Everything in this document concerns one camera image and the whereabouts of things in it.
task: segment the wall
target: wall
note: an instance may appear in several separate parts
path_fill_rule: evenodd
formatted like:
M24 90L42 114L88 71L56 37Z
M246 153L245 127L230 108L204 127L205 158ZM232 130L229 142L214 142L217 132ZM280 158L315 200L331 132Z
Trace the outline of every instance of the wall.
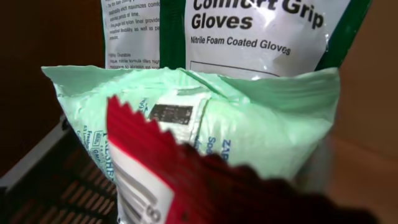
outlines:
M398 159L398 1L374 0L341 67L334 134Z

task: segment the light green plastic bag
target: light green plastic bag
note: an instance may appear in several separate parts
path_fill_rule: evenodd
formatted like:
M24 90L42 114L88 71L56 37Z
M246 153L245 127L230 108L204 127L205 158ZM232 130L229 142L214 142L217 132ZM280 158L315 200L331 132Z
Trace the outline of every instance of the light green plastic bag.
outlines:
M340 91L336 68L293 78L238 80L186 70L43 67L89 155L110 179L107 97L117 95L178 141L262 177L292 179L334 120Z

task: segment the white label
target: white label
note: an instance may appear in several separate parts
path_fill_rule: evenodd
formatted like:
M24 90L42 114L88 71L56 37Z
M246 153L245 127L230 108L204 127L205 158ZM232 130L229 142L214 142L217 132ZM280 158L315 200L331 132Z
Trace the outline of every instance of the white label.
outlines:
M159 68L160 1L101 0L106 68Z
M150 112L162 131L170 130L177 143L194 143L209 93L177 95L178 90L162 96Z
M349 0L192 0L186 69L236 78L315 70Z
M110 144L118 195L128 223L163 224L167 220L173 190L135 158Z

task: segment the brown background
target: brown background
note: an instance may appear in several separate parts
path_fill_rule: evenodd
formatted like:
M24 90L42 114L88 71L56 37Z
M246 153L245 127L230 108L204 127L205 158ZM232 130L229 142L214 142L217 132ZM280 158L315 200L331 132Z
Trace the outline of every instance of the brown background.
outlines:
M2 4L0 175L59 122L61 108L40 66L104 63L100 0Z
M329 194L398 223L398 1L373 0L341 67Z
M59 120L42 65L103 66L100 0L7 1L2 10L0 174ZM329 194L398 223L398 2L374 0L342 68Z

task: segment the black label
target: black label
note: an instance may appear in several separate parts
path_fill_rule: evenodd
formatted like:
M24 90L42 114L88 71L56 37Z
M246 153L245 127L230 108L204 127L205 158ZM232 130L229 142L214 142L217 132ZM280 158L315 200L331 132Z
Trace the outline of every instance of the black label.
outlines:
M188 125L191 119L192 109L192 106L155 105L149 114L149 119Z

